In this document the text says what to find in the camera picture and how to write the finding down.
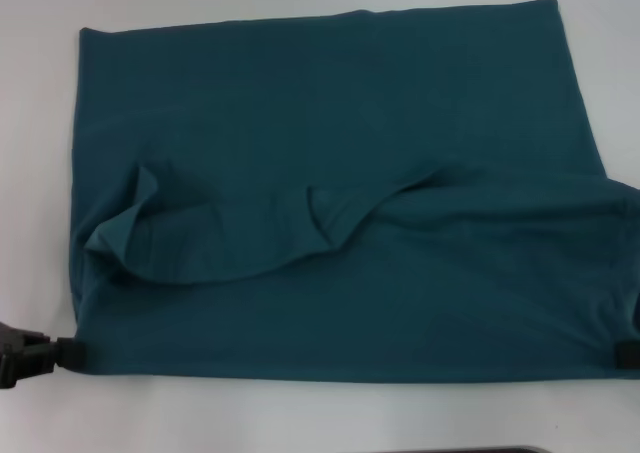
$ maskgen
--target black clip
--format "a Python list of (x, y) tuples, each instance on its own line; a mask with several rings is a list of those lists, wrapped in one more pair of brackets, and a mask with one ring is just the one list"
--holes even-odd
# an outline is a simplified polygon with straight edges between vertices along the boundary
[(0, 389), (13, 388), (18, 380), (51, 373), (55, 365), (78, 370), (84, 361), (84, 345), (71, 338), (52, 342), (42, 333), (0, 323)]

